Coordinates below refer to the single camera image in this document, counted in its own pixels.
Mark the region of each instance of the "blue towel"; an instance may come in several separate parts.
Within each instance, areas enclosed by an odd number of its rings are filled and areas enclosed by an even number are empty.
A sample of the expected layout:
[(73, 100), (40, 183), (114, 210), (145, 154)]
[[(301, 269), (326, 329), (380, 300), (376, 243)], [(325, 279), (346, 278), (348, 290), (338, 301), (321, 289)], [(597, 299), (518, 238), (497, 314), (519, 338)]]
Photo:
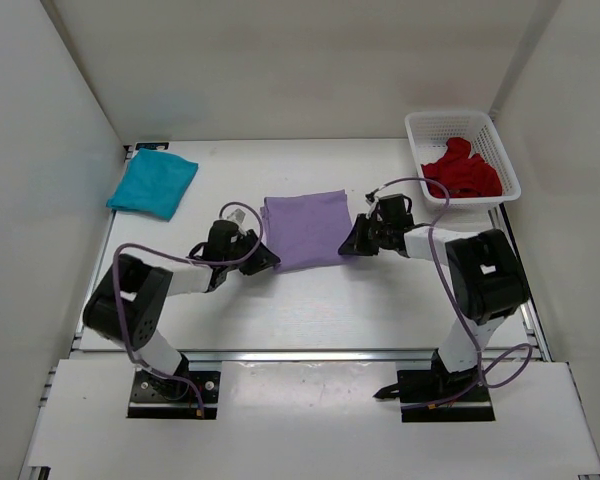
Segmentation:
[(198, 171), (198, 164), (141, 148), (107, 202), (113, 210), (145, 212), (171, 220)]

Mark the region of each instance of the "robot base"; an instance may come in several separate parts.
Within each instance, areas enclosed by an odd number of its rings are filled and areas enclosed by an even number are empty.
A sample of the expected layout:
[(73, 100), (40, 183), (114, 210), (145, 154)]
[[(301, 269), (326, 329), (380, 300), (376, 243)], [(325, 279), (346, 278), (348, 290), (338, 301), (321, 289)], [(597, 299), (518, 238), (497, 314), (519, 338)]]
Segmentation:
[[(401, 385), (426, 384), (429, 375), (428, 370), (399, 370), (398, 382)], [(440, 392), (431, 384), (400, 396), (402, 423), (492, 422), (496, 419), (489, 390), (483, 386), (476, 386), (450, 405), (441, 405), (434, 409), (405, 408), (409, 404), (428, 402), (437, 398), (440, 398)]]
[[(191, 371), (189, 376), (202, 395), (205, 405), (204, 420), (215, 420), (218, 415), (220, 372)], [(198, 415), (196, 397), (193, 392), (188, 392), (180, 399), (166, 399), (151, 387), (149, 374), (144, 370), (135, 372), (129, 396), (127, 418), (203, 420)]]

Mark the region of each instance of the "purple cable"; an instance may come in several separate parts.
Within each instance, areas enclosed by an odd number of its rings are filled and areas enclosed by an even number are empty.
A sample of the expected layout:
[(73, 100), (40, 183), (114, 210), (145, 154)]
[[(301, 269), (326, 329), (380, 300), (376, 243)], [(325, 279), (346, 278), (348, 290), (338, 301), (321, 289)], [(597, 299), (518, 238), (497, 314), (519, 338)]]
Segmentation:
[(249, 205), (246, 205), (241, 202), (229, 202), (226, 205), (224, 205), (220, 209), (220, 217), (222, 217), (222, 214), (224, 213), (226, 208), (230, 207), (232, 205), (243, 207), (243, 208), (246, 208), (247, 210), (249, 210), (256, 217), (256, 220), (258, 220), (258, 226), (260, 227), (260, 232), (258, 234), (258, 240), (256, 241), (253, 248), (251, 250), (249, 250), (249, 252), (242, 258), (239, 258), (237, 260), (228, 260), (226, 262), (209, 262), (209, 261), (196, 260), (196, 259), (191, 259), (191, 258), (176, 257), (173, 255), (169, 255), (168, 253), (163, 253), (158, 250), (154, 250), (153, 248), (145, 247), (144, 245), (139, 245), (137, 243), (123, 243), (118, 248), (116, 248), (115, 252), (113, 253), (113, 264), (112, 264), (112, 269), (111, 269), (112, 275), (113, 275), (113, 296), (116, 301), (116, 310), (118, 311), (118, 321), (120, 322), (120, 331), (122, 333), (122, 341), (124, 343), (124, 348), (127, 351), (127, 355), (129, 356), (129, 360), (131, 360), (131, 363), (133, 363), (134, 365), (137, 365), (137, 366), (147, 369), (149, 371), (149, 373), (151, 373), (152, 375), (155, 375), (158, 378), (162, 378), (163, 380), (175, 380), (175, 381), (186, 384), (189, 388), (191, 388), (191, 390), (193, 391), (193, 393), (196, 396), (196, 400), (198, 402), (198, 410), (200, 410), (202, 418), (204, 418), (204, 403), (202, 402), (202, 395), (200, 395), (200, 390), (198, 389), (198, 387), (196, 387), (196, 385), (191, 380), (189, 380), (188, 378), (185, 378), (185, 377), (178, 377), (176, 375), (169, 375), (165, 372), (161, 372), (160, 370), (156, 370), (153, 367), (151, 367), (151, 365), (147, 364), (147, 362), (145, 362), (144, 360), (135, 358), (135, 356), (133, 354), (133, 348), (131, 347), (131, 338), (129, 338), (129, 332), (127, 330), (127, 319), (124, 316), (124, 306), (122, 303), (122, 294), (120, 292), (119, 258), (120, 258), (120, 254), (122, 253), (123, 250), (125, 250), (127, 248), (135, 248), (137, 250), (143, 250), (145, 252), (152, 253), (153, 255), (157, 255), (159, 257), (163, 257), (168, 260), (172, 260), (174, 262), (187, 263), (190, 265), (206, 265), (209, 267), (223, 267), (223, 266), (231, 266), (231, 265), (237, 265), (239, 263), (242, 263), (245, 260), (247, 260), (251, 255), (253, 255), (255, 253), (255, 251), (258, 249), (258, 247), (260, 246), (260, 243), (262, 243), (262, 235), (264, 234), (264, 226), (262, 224), (262, 220), (260, 219), (260, 215), (258, 215), (258, 212), (256, 212)]
[[(442, 210), (433, 219), (433, 221), (429, 225), (429, 232), (428, 232), (429, 248), (431, 248), (431, 256), (433, 257), (433, 264), (436, 266), (436, 271), (438, 272), (438, 276), (440, 277), (440, 282), (442, 282), (442, 286), (444, 287), (444, 291), (446, 292), (447, 297), (449, 298), (449, 302), (451, 302), (451, 306), (453, 307), (454, 312), (458, 316), (458, 320), (460, 321), (460, 324), (462, 325), (462, 328), (464, 329), (464, 331), (466, 332), (466, 334), (469, 336), (469, 339), (471, 340), (471, 343), (473, 344), (473, 346), (476, 349), (477, 366), (478, 366), (478, 378), (475, 381), (471, 382), (471, 384), (468, 385), (466, 388), (464, 388), (460, 392), (456, 393), (455, 395), (452, 395), (452, 396), (447, 397), (447, 398), (441, 398), (441, 399), (438, 399), (438, 400), (433, 400), (433, 401), (430, 401), (430, 402), (417, 403), (417, 404), (414, 404), (414, 405), (408, 405), (408, 406), (402, 407), (405, 410), (411, 410), (411, 409), (415, 409), (415, 408), (429, 407), (429, 406), (432, 406), (432, 405), (436, 406), (436, 405), (441, 405), (441, 404), (453, 402), (453, 401), (457, 400), (458, 398), (460, 398), (465, 393), (467, 393), (469, 390), (471, 390), (473, 387), (475, 387), (479, 383), (481, 383), (482, 385), (484, 385), (486, 388), (500, 388), (500, 387), (503, 387), (505, 385), (508, 385), (509, 383), (511, 383), (512, 381), (514, 381), (522, 373), (522, 371), (527, 367), (527, 365), (531, 361), (531, 356), (533, 355), (533, 346), (531, 344), (529, 344), (529, 343), (519, 343), (518, 345), (507, 349), (504, 353), (502, 353), (500, 356), (498, 356), (493, 362), (491, 362), (489, 364), (489, 366), (487, 368), (482, 368), (482, 349), (480, 348), (480, 345), (478, 344), (478, 341), (475, 339), (475, 337), (473, 335), (473, 332), (471, 331), (471, 328), (469, 327), (469, 325), (467, 323), (467, 319), (465, 318), (464, 314), (462, 313), (462, 310), (460, 310), (460, 306), (456, 302), (456, 298), (455, 298), (455, 296), (453, 294), (453, 291), (452, 291), (451, 287), (449, 286), (449, 283), (447, 282), (446, 277), (444, 276), (444, 272), (442, 271), (442, 264), (440, 263), (440, 259), (438, 258), (438, 253), (436, 252), (435, 243), (434, 243), (434, 240), (433, 240), (433, 229), (435, 228), (435, 226), (438, 223), (438, 221), (440, 221), (440, 219), (444, 216), (444, 214), (449, 209), (449, 202), (451, 201), (451, 195), (449, 194), (449, 190), (447, 190), (447, 187), (445, 187), (444, 185), (442, 185), (440, 182), (436, 182), (435, 180), (431, 180), (430, 178), (424, 178), (424, 177), (404, 177), (404, 178), (398, 178), (396, 180), (392, 180), (392, 181), (390, 181), (388, 183), (385, 183), (381, 187), (376, 188), (371, 193), (373, 195), (375, 195), (380, 190), (383, 190), (386, 187), (389, 187), (391, 185), (395, 185), (396, 183), (409, 182), (409, 181), (424, 182), (424, 183), (429, 183), (431, 185), (435, 185), (440, 190), (442, 190), (442, 192), (444, 193), (444, 205), (442, 207)], [(528, 353), (527, 353), (526, 358), (524, 359), (524, 362), (522, 362), (522, 365), (520, 366), (520, 368), (518, 368), (518, 370), (516, 370), (509, 378), (507, 378), (506, 380), (503, 380), (500, 383), (496, 383), (494, 385), (491, 385), (491, 384), (489, 384), (487, 382), (487, 378), (486, 378), (487, 373), (489, 373), (498, 363), (500, 363), (506, 357), (508, 357), (509, 355), (511, 355), (513, 352), (515, 352), (516, 350), (522, 350), (524, 348), (528, 349)]]

